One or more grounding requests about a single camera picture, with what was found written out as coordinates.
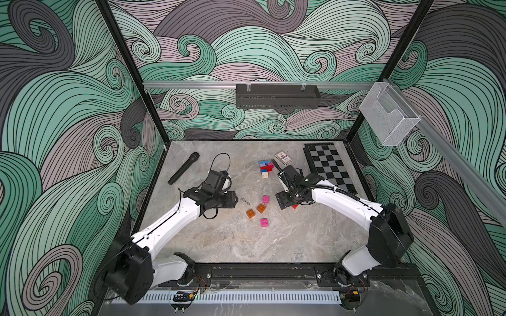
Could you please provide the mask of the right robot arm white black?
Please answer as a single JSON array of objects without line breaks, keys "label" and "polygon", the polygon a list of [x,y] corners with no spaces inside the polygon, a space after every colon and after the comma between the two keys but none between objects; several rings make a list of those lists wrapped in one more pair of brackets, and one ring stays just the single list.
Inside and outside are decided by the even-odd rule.
[{"label": "right robot arm white black", "polygon": [[278,174],[284,191],[276,194],[281,209],[295,205],[322,204],[341,213],[368,233],[368,242],[348,251],[336,264],[337,284],[351,287],[366,271],[383,266],[394,268],[407,253],[414,235],[402,211],[394,204],[382,205],[345,191],[323,177]]}]

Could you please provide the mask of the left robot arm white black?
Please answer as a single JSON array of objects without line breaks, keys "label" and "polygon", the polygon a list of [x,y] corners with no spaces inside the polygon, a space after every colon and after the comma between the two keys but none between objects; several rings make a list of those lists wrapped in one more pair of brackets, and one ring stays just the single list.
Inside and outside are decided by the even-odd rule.
[{"label": "left robot arm white black", "polygon": [[124,302],[134,305],[149,290],[175,281],[186,286],[194,278],[195,262],[180,252],[157,259],[166,244],[185,226],[209,209],[233,209],[239,198],[233,191],[209,194],[191,188],[157,221],[132,236],[114,239],[98,276]]}]

